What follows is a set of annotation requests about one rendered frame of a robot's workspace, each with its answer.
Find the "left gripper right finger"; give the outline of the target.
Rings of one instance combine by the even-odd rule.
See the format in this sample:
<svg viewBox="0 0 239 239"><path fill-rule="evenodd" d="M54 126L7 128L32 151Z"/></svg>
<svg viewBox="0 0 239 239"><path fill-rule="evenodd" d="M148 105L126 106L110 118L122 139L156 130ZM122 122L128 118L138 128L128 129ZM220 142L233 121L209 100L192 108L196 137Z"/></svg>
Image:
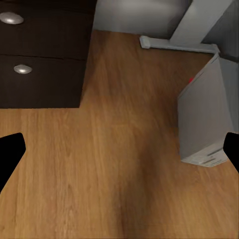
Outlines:
<svg viewBox="0 0 239 239"><path fill-rule="evenodd" d="M223 150L239 173L239 134L228 132Z"/></svg>

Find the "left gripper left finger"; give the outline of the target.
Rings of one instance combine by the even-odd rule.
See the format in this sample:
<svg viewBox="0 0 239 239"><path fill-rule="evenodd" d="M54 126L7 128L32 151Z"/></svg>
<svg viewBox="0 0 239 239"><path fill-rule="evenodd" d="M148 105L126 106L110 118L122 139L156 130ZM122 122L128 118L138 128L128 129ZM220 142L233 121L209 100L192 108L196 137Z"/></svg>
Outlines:
<svg viewBox="0 0 239 239"><path fill-rule="evenodd" d="M0 138L0 192L26 151L21 132Z"/></svg>

